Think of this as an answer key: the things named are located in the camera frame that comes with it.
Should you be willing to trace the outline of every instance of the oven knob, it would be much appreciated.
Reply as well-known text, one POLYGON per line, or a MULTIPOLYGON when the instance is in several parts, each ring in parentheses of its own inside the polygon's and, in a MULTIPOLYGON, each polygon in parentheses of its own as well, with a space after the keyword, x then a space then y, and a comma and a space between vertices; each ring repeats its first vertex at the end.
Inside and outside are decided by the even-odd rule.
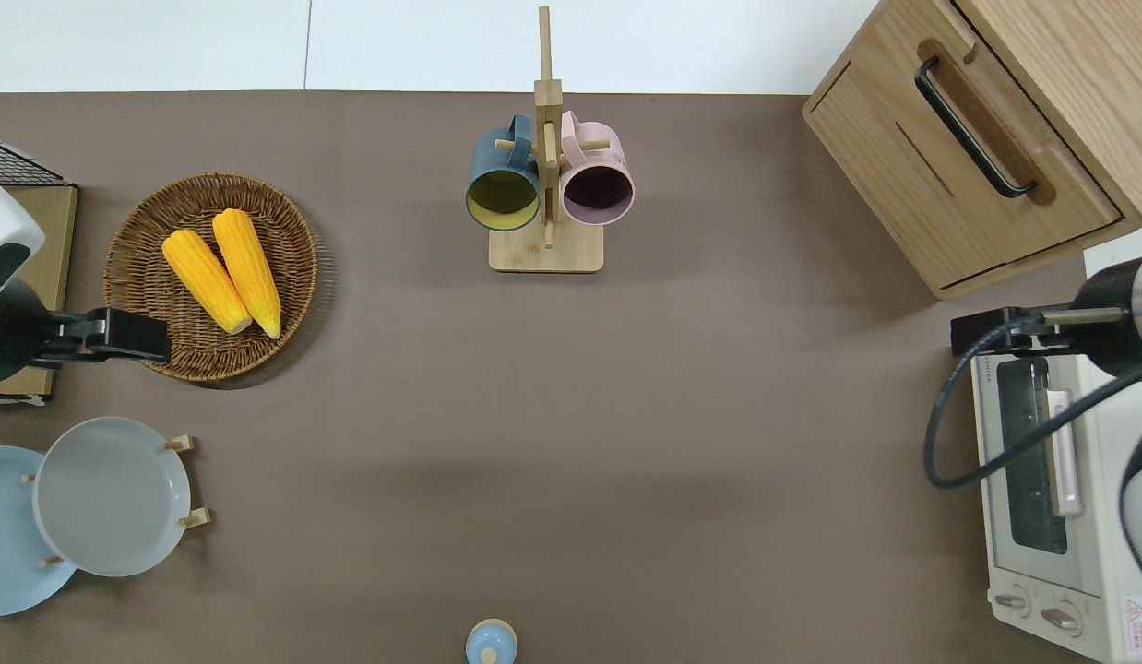
POLYGON ((1026 600, 1016 594, 996 594, 994 605, 1008 606, 1011 609, 1026 609, 1026 600))
POLYGON ((1022 618, 1030 615, 1030 597, 1022 585, 1011 585, 1008 591, 1005 592, 997 592, 989 589, 989 601, 995 606, 1005 606, 1006 609, 1013 610, 1014 614, 1018 614, 1022 618))
POLYGON ((1072 638, 1077 638, 1084 633, 1084 625, 1081 625, 1078 618, 1078 610, 1076 610, 1076 605, 1072 602, 1062 602, 1065 609, 1070 609, 1072 614, 1069 614, 1064 609, 1053 608, 1039 610, 1039 615, 1043 615, 1043 619, 1054 625, 1060 631, 1068 632, 1072 638))

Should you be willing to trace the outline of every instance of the oven handle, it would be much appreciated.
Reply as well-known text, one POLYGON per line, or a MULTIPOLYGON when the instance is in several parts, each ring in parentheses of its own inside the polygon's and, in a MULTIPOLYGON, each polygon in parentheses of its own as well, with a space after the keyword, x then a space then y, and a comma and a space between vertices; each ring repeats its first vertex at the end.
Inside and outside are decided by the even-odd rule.
MULTIPOLYGON (((1067 390, 1043 391, 1043 414, 1046 418, 1068 410, 1072 394, 1067 390)), ((1076 438, 1072 425, 1065 425, 1051 434, 1051 454, 1047 455, 1047 471, 1051 475, 1051 509, 1056 517, 1080 517, 1084 499, 1076 467, 1076 438)))

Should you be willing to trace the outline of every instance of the pink mug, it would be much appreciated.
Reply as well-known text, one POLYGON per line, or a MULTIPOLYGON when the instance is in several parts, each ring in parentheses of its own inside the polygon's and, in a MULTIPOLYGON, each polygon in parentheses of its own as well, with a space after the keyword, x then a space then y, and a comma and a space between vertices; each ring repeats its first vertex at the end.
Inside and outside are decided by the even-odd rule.
POLYGON ((571 111, 563 113, 563 157, 558 195, 563 210, 589 226, 613 223, 633 207, 633 177, 625 161, 621 139, 603 122, 580 122, 571 111), (585 151, 580 144, 606 139, 609 147, 585 151))

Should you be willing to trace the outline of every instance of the mug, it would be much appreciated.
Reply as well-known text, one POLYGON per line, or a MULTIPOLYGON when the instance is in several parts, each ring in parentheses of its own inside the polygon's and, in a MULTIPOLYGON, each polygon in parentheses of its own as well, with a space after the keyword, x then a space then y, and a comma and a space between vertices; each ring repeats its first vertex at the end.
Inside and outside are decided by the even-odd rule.
POLYGON ((621 139, 603 122, 580 122, 563 113, 563 155, 558 195, 563 210, 576 222, 601 226, 617 222, 633 207, 633 177, 625 161, 621 139), (606 139, 609 147, 585 151, 580 143, 606 139))
POLYGON ((538 216, 538 163, 530 154, 533 121, 517 113, 508 127, 497 127, 477 138, 465 207, 490 231, 516 231, 538 216), (512 141, 501 151, 498 141, 512 141))

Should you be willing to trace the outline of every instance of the brown tabletop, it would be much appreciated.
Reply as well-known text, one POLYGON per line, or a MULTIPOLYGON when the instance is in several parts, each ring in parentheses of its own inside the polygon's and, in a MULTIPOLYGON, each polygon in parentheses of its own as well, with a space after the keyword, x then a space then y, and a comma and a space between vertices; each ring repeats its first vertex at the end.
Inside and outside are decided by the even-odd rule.
MULTIPOLYGON (((525 94, 0 94, 0 139, 81 186, 66 306, 132 207, 243 173, 321 247, 305 327, 222 389, 66 366, 0 445, 119 415, 192 433, 214 523, 0 618, 0 662, 1080 662, 992 617, 976 491, 923 478, 948 322, 1068 302, 1076 257, 939 303, 802 97, 568 96, 637 200, 595 275, 499 274, 464 209, 525 94)), ((947 457, 976 454, 959 394, 947 457)))

